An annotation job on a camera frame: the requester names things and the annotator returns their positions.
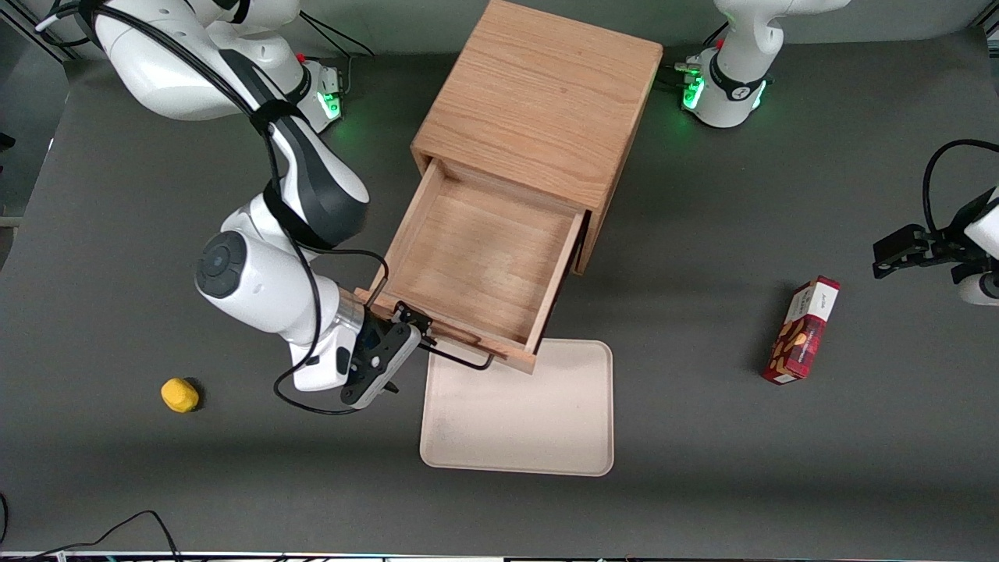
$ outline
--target gray table surface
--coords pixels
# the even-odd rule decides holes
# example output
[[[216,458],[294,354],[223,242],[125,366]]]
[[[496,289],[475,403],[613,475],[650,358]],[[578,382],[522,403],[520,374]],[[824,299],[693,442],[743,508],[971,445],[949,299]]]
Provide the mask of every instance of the gray table surface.
[[[670,49],[665,61],[688,49]],[[419,175],[409,143],[451,56],[358,60],[325,135],[374,195],[350,245],[385,250]],[[788,46],[741,128],[653,91],[609,216],[547,335],[614,353],[616,463],[599,479],[433,469],[426,357],[398,396],[325,418],[271,394],[287,348],[195,291],[204,242],[267,179],[239,117],[170,121],[106,63],[65,116],[0,274],[0,489],[10,549],[92,540],[146,508],[188,550],[682,557],[999,558],[999,316],[947,269],[875,281],[871,243],[921,222],[929,155],[995,140],[980,32]],[[999,160],[938,168],[938,222]],[[363,259],[319,272],[366,284]],[[843,284],[811,377],[758,372],[790,290]],[[196,415],[159,398],[208,388]],[[136,523],[107,548],[164,548]]]

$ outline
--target wooden cabinet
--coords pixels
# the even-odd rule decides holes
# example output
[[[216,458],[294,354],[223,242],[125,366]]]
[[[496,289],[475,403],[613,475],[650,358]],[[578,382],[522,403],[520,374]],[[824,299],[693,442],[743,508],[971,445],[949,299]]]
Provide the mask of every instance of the wooden cabinet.
[[[563,276],[589,261],[661,56],[493,0],[413,141],[424,177],[376,310],[405,301],[436,337],[530,372]]]

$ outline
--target yellow sponge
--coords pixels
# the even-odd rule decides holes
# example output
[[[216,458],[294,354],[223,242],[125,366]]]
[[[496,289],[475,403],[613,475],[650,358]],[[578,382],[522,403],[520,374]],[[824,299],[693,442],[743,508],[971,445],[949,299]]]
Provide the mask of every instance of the yellow sponge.
[[[163,384],[160,389],[163,402],[171,410],[186,414],[198,407],[201,396],[194,385],[184,379],[173,378]]]

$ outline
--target black strap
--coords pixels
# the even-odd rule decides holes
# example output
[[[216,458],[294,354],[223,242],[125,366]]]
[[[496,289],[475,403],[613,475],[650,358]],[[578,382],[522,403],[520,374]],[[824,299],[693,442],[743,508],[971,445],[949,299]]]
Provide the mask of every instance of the black strap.
[[[250,114],[250,124],[253,125],[254,129],[257,129],[258,133],[266,135],[271,123],[282,117],[290,116],[301,117],[302,119],[306,118],[302,110],[295,104],[288,100],[273,99],[264,102],[263,105],[257,108],[257,111]]]
[[[240,0],[240,7],[236,8],[236,14],[233,16],[233,21],[229,23],[240,24],[243,20],[247,19],[247,13],[250,12],[250,0]]]
[[[333,246],[320,238],[319,234],[316,234],[316,231],[302,220],[302,217],[293,211],[288,203],[285,203],[281,197],[280,188],[275,185],[273,180],[268,182],[267,187],[264,188],[264,204],[277,219],[278,224],[284,227],[288,234],[306,249],[321,251],[333,249]]]
[[[714,83],[718,85],[725,92],[725,96],[728,101],[742,101],[748,98],[753,92],[759,88],[766,76],[762,76],[757,80],[752,82],[739,82],[738,80],[733,80],[725,76],[725,73],[721,72],[721,68],[718,67],[718,53],[714,53],[711,57],[711,63],[708,65],[708,70],[711,73],[711,79]]]

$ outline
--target plastic tray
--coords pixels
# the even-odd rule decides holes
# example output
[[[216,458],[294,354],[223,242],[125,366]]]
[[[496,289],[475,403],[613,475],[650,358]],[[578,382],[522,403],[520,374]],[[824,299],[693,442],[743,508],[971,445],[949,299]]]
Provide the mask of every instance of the plastic tray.
[[[598,341],[542,340],[532,375],[431,355],[420,456],[436,468],[603,476],[614,462],[612,375]]]

